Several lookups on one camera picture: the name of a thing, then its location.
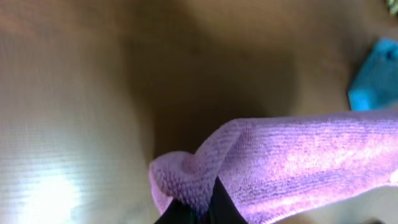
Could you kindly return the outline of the crumpled green cloth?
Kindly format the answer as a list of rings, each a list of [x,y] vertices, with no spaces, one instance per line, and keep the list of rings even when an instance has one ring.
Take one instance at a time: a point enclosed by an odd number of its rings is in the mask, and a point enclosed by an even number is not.
[[[398,0],[386,0],[386,5],[390,15],[398,14]]]

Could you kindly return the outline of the purple microfiber cloth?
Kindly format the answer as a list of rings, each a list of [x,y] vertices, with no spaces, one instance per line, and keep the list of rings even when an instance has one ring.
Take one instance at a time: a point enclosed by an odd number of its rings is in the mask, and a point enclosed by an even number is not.
[[[397,111],[314,117],[234,119],[193,153],[151,162],[154,202],[173,199],[204,214],[216,179],[249,223],[300,212],[397,185]]]

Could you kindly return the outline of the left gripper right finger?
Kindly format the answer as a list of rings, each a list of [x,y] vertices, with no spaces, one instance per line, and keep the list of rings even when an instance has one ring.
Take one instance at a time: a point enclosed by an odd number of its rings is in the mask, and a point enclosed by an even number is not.
[[[208,218],[211,224],[247,224],[218,177],[213,187]]]

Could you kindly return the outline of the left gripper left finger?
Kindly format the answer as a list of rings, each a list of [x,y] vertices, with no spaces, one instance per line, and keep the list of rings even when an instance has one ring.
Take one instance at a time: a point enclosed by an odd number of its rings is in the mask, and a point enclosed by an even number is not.
[[[173,199],[155,224],[196,224],[196,214],[188,205]]]

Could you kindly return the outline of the crumpled blue cloth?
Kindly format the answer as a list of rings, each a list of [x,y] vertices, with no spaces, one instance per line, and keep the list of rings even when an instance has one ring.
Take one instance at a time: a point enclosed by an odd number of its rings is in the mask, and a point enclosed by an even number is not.
[[[397,41],[377,41],[347,91],[353,111],[397,106]]]

